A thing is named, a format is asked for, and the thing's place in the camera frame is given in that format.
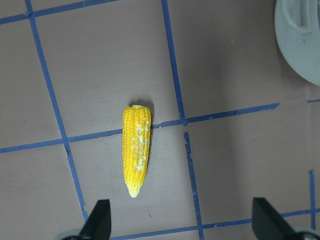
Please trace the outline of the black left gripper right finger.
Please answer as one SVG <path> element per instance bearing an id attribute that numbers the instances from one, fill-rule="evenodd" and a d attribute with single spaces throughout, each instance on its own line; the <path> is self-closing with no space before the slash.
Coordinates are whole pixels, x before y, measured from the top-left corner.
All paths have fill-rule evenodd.
<path id="1" fill-rule="evenodd" d="M 263 197 L 252 200 L 251 227 L 258 240 L 303 240 L 304 234 L 296 232 Z"/>

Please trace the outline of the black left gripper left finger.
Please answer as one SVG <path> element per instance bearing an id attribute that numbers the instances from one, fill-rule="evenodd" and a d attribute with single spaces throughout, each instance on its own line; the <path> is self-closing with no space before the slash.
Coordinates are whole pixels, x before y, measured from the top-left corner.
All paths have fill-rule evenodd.
<path id="1" fill-rule="evenodd" d="M 98 200 L 82 227 L 81 240 L 108 240 L 111 235 L 111 206 L 109 199 Z"/>

